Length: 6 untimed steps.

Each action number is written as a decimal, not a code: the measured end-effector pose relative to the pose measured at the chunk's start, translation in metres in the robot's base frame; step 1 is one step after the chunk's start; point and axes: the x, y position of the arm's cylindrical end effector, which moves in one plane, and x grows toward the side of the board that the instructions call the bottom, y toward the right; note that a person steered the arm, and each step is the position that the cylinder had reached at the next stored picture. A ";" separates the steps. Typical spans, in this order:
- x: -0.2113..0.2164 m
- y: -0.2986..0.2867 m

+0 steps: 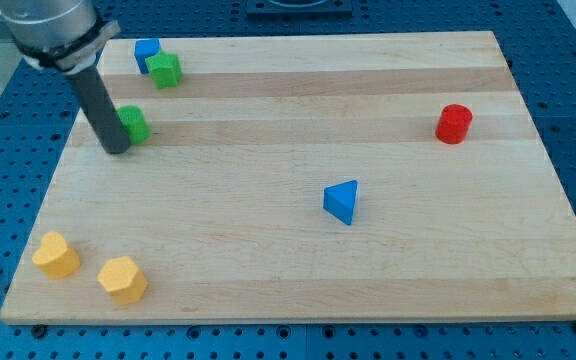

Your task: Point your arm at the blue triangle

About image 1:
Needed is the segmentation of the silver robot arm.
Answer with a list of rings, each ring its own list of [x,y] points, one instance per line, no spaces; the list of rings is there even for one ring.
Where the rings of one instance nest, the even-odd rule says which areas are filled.
[[[120,32],[118,22],[103,20],[91,0],[0,0],[0,19],[31,67],[67,75],[93,66]]]

